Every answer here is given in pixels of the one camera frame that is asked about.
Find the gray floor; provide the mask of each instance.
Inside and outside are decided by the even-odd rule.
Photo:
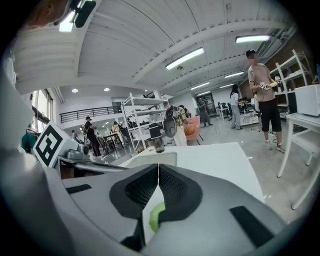
[[[211,118],[213,126],[201,127],[200,134],[204,141],[199,139],[201,145],[215,143],[238,142],[247,155],[259,180],[265,202],[270,206],[286,223],[305,215],[315,191],[312,191],[307,199],[296,210],[291,209],[291,204],[302,194],[308,183],[315,166],[315,159],[310,166],[305,163],[309,154],[298,145],[292,143],[290,154],[284,173],[277,178],[284,154],[276,150],[276,144],[272,143],[273,150],[267,150],[264,145],[263,132],[259,132],[258,125],[244,126],[243,130],[230,129],[231,122],[220,117]],[[283,126],[283,145],[287,142],[287,124]],[[188,141],[189,146],[198,145],[196,141]],[[117,148],[117,152],[104,159],[113,165],[119,165],[131,158],[132,145],[127,143],[124,149]]]

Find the balcony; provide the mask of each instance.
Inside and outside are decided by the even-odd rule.
[[[80,119],[85,119],[86,117],[98,117],[103,115],[113,115],[122,113],[120,106],[107,106],[107,107],[97,107],[82,109],[78,111],[71,111],[60,114],[61,124],[76,121]]]

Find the glass wall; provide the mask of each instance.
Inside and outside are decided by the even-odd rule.
[[[33,92],[32,106],[44,117],[51,120],[53,115],[53,100],[47,90],[36,90]],[[46,123],[39,119],[37,114],[33,117],[31,127],[34,131],[41,133],[46,125]]]

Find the microwave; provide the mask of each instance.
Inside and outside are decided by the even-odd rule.
[[[294,89],[298,113],[320,116],[320,84]]]

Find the recessed light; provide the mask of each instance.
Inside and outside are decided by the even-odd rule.
[[[268,41],[269,35],[248,35],[248,36],[238,36],[235,38],[236,43],[245,42],[257,42],[257,41]]]
[[[228,74],[226,75],[224,78],[231,78],[231,77],[235,77],[235,76],[240,76],[242,75],[244,72],[238,72],[238,73],[234,73],[234,74]]]
[[[206,92],[203,92],[203,93],[199,93],[197,96],[204,95],[204,94],[208,94],[208,93],[210,93],[210,91],[209,91],[209,90],[208,90],[208,91],[206,91]]]
[[[205,83],[203,83],[203,84],[200,84],[200,85],[198,85],[198,86],[196,86],[196,87],[191,88],[191,90],[197,89],[197,88],[199,88],[199,87],[201,87],[201,86],[206,86],[206,85],[208,85],[208,84],[210,84],[210,82],[205,82]]]
[[[203,48],[200,49],[196,49],[192,52],[189,52],[188,54],[178,58],[177,60],[175,60],[174,62],[171,62],[170,64],[166,65],[165,68],[167,70],[171,70],[174,67],[178,66],[179,64],[181,64],[182,62],[186,62],[187,60],[190,60],[191,58],[198,56],[200,54],[203,54],[205,52],[205,50]]]
[[[220,88],[224,88],[224,87],[228,87],[228,86],[233,86],[234,83],[231,83],[231,84],[228,84],[228,85],[224,85],[224,86],[221,86]]]

